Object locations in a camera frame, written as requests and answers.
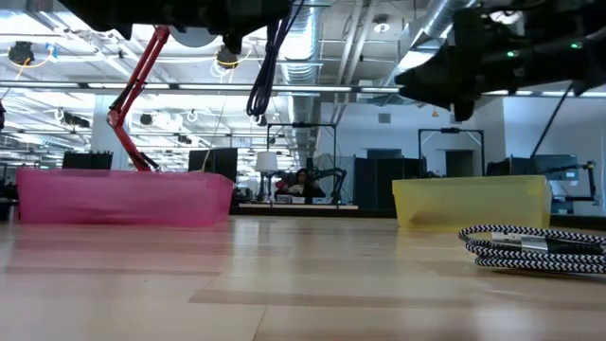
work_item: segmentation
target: braided cable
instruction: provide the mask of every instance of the braided cable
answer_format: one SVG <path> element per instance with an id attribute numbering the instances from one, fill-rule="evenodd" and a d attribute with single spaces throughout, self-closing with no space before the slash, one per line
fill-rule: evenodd
<path id="1" fill-rule="evenodd" d="M 501 244 L 471 238 L 471 234 L 499 232 L 525 236 L 544 237 L 550 240 L 570 242 L 582 250 L 583 247 L 602 247 L 606 238 L 565 232 L 553 229 L 539 229 L 513 225 L 485 224 L 464 228 L 458 238 L 465 242 L 465 248 L 477 255 L 479 266 L 508 267 L 517 269 L 560 271 L 588 274 L 606 274 L 606 257 L 602 255 L 560 254 L 526 252 L 518 245 Z"/>

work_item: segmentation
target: pink plastic bin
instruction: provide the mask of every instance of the pink plastic bin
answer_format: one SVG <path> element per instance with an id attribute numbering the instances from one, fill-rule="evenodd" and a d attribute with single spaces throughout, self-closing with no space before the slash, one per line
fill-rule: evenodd
<path id="1" fill-rule="evenodd" d="M 234 186 L 210 173 L 26 168 L 17 185 L 24 224 L 162 226 L 225 220 Z"/>

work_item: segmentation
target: plastic bin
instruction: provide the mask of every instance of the plastic bin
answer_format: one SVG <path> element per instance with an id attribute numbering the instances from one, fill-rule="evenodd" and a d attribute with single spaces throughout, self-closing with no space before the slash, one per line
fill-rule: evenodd
<path id="1" fill-rule="evenodd" d="M 396 180 L 393 194 L 401 228 L 549 227 L 551 187 L 541 175 Z"/>
<path id="2" fill-rule="evenodd" d="M 17 172 L 24 224 L 209 226 L 227 219 L 234 187 L 210 173 Z"/>

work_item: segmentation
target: yellow plastic bin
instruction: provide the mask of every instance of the yellow plastic bin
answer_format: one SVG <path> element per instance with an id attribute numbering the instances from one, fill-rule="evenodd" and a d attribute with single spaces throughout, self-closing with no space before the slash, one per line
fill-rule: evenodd
<path id="1" fill-rule="evenodd" d="M 392 186 L 401 228 L 549 227 L 551 187 L 541 175 L 396 180 Z"/>

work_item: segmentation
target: woman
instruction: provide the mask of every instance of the woman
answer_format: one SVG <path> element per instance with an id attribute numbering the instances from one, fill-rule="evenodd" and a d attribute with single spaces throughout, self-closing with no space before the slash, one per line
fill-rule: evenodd
<path id="1" fill-rule="evenodd" d="M 310 178 L 306 169 L 301 169 L 296 173 L 293 182 L 282 180 L 276 183 L 278 190 L 276 194 L 293 195 L 305 198 L 325 198 L 326 194 L 318 186 L 317 182 L 309 181 Z"/>

